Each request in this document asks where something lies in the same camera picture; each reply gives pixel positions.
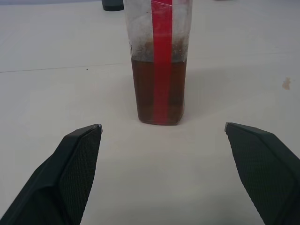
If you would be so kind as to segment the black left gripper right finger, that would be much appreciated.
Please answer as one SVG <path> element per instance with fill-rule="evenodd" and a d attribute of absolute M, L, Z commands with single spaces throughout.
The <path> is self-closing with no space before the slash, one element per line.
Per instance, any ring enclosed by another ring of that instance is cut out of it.
<path fill-rule="evenodd" d="M 227 123 L 240 180 L 265 225 L 300 225 L 300 159 L 273 133 Z"/>

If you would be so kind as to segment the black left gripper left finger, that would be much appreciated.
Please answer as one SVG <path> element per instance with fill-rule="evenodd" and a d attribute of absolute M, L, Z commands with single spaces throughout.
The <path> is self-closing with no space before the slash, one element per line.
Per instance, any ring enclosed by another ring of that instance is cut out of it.
<path fill-rule="evenodd" d="M 80 225 L 93 185 L 100 124 L 64 136 L 31 175 L 0 225 Z"/>

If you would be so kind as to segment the clear bottle with red tape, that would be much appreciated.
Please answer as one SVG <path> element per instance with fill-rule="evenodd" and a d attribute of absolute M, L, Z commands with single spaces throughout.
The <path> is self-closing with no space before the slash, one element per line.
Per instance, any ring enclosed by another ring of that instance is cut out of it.
<path fill-rule="evenodd" d="M 139 120 L 177 125 L 184 93 L 193 0 L 124 0 Z"/>

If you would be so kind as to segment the dark grey round holder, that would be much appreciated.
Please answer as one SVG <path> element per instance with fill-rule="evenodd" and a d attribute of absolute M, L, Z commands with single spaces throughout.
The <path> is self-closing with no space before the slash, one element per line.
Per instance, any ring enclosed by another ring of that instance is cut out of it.
<path fill-rule="evenodd" d="M 122 11 L 124 9 L 123 0 L 102 0 L 104 11 Z"/>

